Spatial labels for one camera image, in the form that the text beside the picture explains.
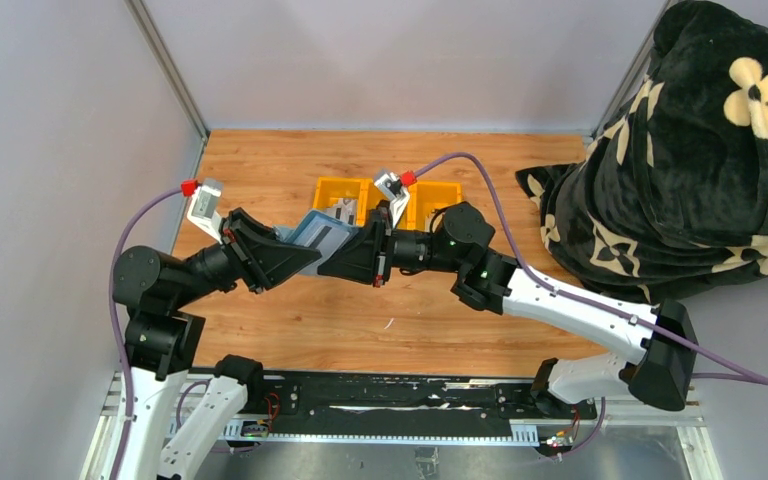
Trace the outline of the grey white credit card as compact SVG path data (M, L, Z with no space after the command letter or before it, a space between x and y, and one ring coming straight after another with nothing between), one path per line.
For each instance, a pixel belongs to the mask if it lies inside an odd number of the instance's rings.
M337 198L335 202L325 210L329 216L348 225L357 224L357 211L357 198Z

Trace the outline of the blue leather card holder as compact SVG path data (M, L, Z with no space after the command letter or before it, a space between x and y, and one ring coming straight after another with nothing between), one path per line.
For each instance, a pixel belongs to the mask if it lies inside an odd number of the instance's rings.
M320 259L299 272L300 275L318 276L318 267L356 234L359 228L320 210L311 209L295 227L276 225L273 230L281 242L313 248L321 254Z

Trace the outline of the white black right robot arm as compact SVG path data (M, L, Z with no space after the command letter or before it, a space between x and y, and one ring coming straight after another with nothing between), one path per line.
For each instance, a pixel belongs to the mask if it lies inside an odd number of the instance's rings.
M682 304L624 303L553 280L492 249L494 234L467 202L446 207L430 232L392 228L379 205L317 272L375 287L394 269L452 273L452 293L473 310L531 318L606 348L585 359L542 362L530 393L544 417L586 399L625 393L660 410L684 409L696 337Z

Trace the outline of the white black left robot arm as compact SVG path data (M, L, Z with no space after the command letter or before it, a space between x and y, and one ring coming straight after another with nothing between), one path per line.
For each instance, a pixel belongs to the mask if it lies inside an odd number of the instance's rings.
M167 435L206 323L185 313L185 306L240 283L262 293L321 257L315 248L282 242L242 209L221 220L217 243L186 259L148 246L117 255L111 301L129 319L122 343L121 445L110 461L112 478L191 479L231 418L268 401L263 365L228 354L186 421L173 437Z

